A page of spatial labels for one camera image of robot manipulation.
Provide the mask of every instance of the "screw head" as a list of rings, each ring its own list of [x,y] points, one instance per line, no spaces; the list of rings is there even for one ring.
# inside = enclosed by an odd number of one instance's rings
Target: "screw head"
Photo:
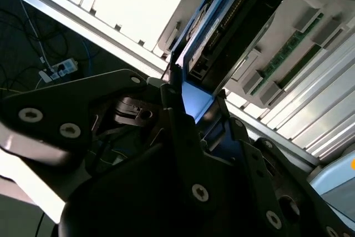
[[[339,237],[337,232],[332,227],[327,226],[326,229],[330,237]]]
[[[272,143],[270,143],[269,141],[265,141],[265,145],[269,148],[272,148]]]
[[[140,79],[137,78],[137,77],[132,76],[132,77],[131,77],[131,80],[132,80],[132,82],[134,82],[134,83],[140,83]]]
[[[275,214],[275,212],[269,210],[266,212],[266,218],[275,229],[280,230],[282,228],[281,220],[278,215]]]
[[[243,127],[243,123],[238,119],[235,120],[235,124],[237,124],[239,127]]]
[[[24,122],[36,123],[43,119],[43,113],[35,108],[24,108],[20,110],[18,117]]]
[[[63,137],[69,139],[75,139],[82,133],[79,126],[73,123],[64,123],[62,126],[60,126],[59,132]]]
[[[194,184],[192,186],[192,194],[201,202],[206,202],[209,199],[209,192],[201,184]]]

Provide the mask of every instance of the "dark floor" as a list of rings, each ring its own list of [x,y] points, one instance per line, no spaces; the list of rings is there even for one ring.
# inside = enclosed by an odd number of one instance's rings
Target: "dark floor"
[[[25,3],[32,23],[37,27],[45,54],[50,64],[57,64],[65,59],[74,58],[79,63],[79,70],[65,79],[75,80],[89,75],[110,72],[133,67],[114,55],[100,49],[95,44],[71,31],[45,14]],[[0,1],[0,87],[12,90],[28,91],[36,87],[40,76],[38,71],[45,68],[40,62],[42,56],[38,42],[21,6],[20,0]],[[89,60],[85,45],[91,58]],[[39,87],[50,84],[41,83]]]
[[[79,64],[77,72],[48,84],[41,82],[39,88],[118,69],[132,69],[138,72],[119,58],[97,47],[30,5],[25,3],[25,7],[31,21],[37,28],[50,64],[54,65],[68,58],[74,58]],[[39,57],[42,56],[42,52],[33,37],[33,31],[20,0],[1,0],[0,99],[14,93],[10,90],[19,92],[34,90],[40,80],[38,71],[44,69],[45,64],[40,62]],[[127,144],[131,143],[131,140],[132,138],[130,139],[129,136],[124,136],[124,139],[120,139],[118,143],[110,144],[110,148],[115,152],[108,149],[108,154],[104,154],[98,169],[106,169],[115,160],[117,153],[125,153],[124,149],[127,148]],[[88,161],[92,160],[100,145],[100,141],[93,144],[91,153],[88,153],[87,156]],[[0,195],[0,236],[34,236],[41,215],[42,211],[36,206]],[[38,236],[50,236],[53,225],[50,219],[45,216]]]

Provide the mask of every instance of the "green circuit board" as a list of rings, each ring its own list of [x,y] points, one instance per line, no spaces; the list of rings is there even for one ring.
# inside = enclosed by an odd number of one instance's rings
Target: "green circuit board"
[[[300,45],[304,38],[314,29],[314,27],[321,21],[324,14],[320,13],[318,17],[311,23],[310,26],[305,30],[304,33],[300,31],[295,31],[294,34],[287,40],[283,47],[277,52],[277,54],[272,58],[269,64],[260,71],[260,75],[263,78],[255,89],[251,92],[254,95],[258,90],[267,82],[269,77],[281,66],[283,62],[291,55],[291,53]]]

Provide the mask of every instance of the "metal slot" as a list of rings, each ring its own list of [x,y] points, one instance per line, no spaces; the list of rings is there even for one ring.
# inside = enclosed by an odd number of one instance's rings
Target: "metal slot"
[[[314,56],[321,50],[321,47],[315,44],[301,60],[285,75],[285,77],[278,83],[278,86],[283,89],[291,80],[314,58]]]
[[[291,55],[291,53],[300,45],[304,38],[314,29],[316,25],[321,21],[324,14],[321,13],[311,23],[311,25],[305,30],[304,33],[295,31],[295,33],[287,40],[280,51],[273,57],[269,64],[261,71],[263,80],[257,85],[257,87],[251,92],[251,95],[255,95],[259,89],[267,82],[267,80],[273,75],[273,73],[281,66],[283,62]]]

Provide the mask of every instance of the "power strip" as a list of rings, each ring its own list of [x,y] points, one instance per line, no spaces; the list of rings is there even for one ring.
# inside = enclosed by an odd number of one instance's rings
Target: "power strip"
[[[38,72],[38,74],[44,80],[45,83],[49,83],[67,74],[76,72],[78,70],[78,62],[76,62],[73,58],[69,58],[56,65],[53,65],[52,68],[54,69],[55,72],[52,72],[49,69],[40,70]]]

